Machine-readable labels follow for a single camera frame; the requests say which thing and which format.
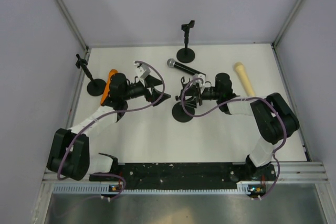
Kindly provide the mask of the black microphone stand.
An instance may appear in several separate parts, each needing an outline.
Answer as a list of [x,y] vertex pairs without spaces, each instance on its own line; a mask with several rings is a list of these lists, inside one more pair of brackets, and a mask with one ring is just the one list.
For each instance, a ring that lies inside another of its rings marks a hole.
[[180,123],[186,123],[191,121],[193,117],[190,116],[190,114],[191,115],[195,114],[195,109],[193,107],[185,105],[186,111],[188,112],[185,113],[181,105],[181,94],[186,84],[187,83],[185,82],[185,77],[182,77],[181,78],[182,89],[180,91],[180,94],[175,96],[175,100],[177,101],[177,103],[172,108],[172,116],[174,117],[175,120],[177,120]]
[[76,54],[77,61],[75,63],[76,67],[78,69],[82,69],[84,74],[87,76],[87,78],[90,80],[87,84],[87,92],[89,95],[93,97],[98,97],[103,94],[106,82],[102,79],[96,78],[94,79],[91,72],[89,71],[87,65],[87,60],[80,57],[79,54]]
[[188,47],[190,29],[195,25],[195,21],[191,20],[188,24],[182,24],[181,30],[184,31],[184,47],[177,54],[177,60],[182,63],[190,63],[195,59],[195,52]]

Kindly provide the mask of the black microphone silver grille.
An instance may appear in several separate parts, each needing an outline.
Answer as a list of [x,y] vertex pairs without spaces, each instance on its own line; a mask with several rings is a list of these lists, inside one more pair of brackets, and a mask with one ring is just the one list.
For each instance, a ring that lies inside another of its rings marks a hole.
[[206,76],[206,74],[204,74],[204,73],[202,73],[198,70],[195,70],[191,67],[188,67],[187,65],[179,63],[179,62],[175,61],[173,58],[167,60],[167,66],[169,68],[177,69],[179,71],[182,71],[182,72],[184,72],[186,74],[189,74],[189,75],[192,75],[192,76],[199,75],[199,74]]

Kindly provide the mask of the orange microphone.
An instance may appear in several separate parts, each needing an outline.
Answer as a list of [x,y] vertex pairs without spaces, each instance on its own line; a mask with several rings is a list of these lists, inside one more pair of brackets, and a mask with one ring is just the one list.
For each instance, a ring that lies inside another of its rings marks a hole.
[[118,71],[116,69],[111,69],[111,71],[109,72],[108,81],[107,81],[107,84],[105,86],[104,92],[102,94],[100,105],[103,105],[105,99],[108,97],[108,94],[109,94],[109,91],[110,91],[109,85],[110,85],[110,82],[111,82],[111,78],[116,73],[118,73]]

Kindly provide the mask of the beige microphone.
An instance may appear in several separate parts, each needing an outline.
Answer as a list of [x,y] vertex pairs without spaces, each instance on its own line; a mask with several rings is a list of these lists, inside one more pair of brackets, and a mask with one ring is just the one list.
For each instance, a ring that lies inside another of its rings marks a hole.
[[256,93],[251,85],[245,66],[241,62],[237,62],[234,64],[234,70],[236,71],[246,94],[250,97],[254,97]]

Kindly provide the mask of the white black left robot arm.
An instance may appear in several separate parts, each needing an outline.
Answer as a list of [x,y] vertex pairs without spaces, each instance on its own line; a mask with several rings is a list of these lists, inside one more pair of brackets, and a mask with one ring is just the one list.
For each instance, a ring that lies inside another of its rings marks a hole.
[[107,83],[108,93],[98,109],[81,123],[56,131],[51,146],[47,168],[57,174],[58,180],[82,180],[86,175],[101,173],[107,180],[114,180],[119,168],[114,157],[103,151],[93,151],[91,143],[100,133],[119,122],[131,112],[128,101],[144,97],[149,106],[157,106],[171,96],[157,90],[165,86],[162,76],[145,74],[131,83],[123,73],[115,73]]

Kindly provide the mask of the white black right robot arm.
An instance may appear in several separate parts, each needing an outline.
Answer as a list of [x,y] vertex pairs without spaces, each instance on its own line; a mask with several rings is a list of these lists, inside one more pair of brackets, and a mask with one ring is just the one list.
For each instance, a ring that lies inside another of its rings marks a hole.
[[216,75],[214,86],[206,87],[206,84],[201,74],[194,75],[189,81],[181,78],[181,93],[175,99],[182,112],[195,118],[194,110],[203,101],[216,101],[216,107],[227,115],[254,117],[260,139],[245,159],[245,174],[252,180],[260,178],[271,160],[276,158],[275,153],[299,129],[297,117],[280,93],[272,93],[265,98],[236,95],[230,76],[226,73]]

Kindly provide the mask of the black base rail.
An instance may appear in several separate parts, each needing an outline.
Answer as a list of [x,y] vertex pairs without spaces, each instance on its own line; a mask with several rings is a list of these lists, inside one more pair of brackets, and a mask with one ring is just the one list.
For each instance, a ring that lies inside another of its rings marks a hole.
[[123,177],[126,189],[235,189],[242,181],[275,180],[272,164],[251,168],[246,163],[124,163],[112,174]]

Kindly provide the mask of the aluminium frame post left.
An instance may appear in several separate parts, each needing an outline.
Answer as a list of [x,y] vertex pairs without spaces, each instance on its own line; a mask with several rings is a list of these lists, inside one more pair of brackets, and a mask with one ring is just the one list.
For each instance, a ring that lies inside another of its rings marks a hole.
[[54,0],[54,1],[56,3],[56,6],[58,7],[58,9],[60,10],[62,16],[64,17],[70,31],[72,32],[75,39],[79,43],[80,47],[83,49],[84,52],[87,52],[89,50],[89,46],[85,42],[85,39],[82,36],[75,20],[73,19],[66,3],[64,2],[64,0]]

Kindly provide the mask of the aluminium frame post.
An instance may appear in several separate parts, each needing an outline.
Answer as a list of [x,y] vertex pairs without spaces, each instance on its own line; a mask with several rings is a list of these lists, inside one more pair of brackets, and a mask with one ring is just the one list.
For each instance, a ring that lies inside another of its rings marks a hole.
[[282,24],[277,36],[272,42],[272,48],[276,50],[276,48],[280,45],[283,37],[285,36],[287,30],[290,28],[291,24],[299,14],[306,0],[296,0],[289,14],[287,15],[284,23]]
[[89,46],[85,42],[85,39],[82,36],[75,20],[73,19],[66,3],[64,2],[64,0],[54,0],[54,1],[56,3],[56,6],[58,7],[58,9],[60,10],[62,16],[64,17],[70,31],[72,32],[75,39],[79,43],[80,47],[83,49],[84,52],[87,52],[89,50]]

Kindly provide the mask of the aluminium frame post right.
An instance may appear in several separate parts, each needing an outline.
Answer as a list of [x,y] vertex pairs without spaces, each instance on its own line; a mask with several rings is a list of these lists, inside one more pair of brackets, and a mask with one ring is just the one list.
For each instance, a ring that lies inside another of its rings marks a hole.
[[290,28],[291,24],[299,14],[306,0],[296,0],[289,14],[287,15],[284,23],[282,24],[277,36],[272,42],[272,48],[276,50],[276,48],[280,45],[283,37],[285,36],[287,30]]

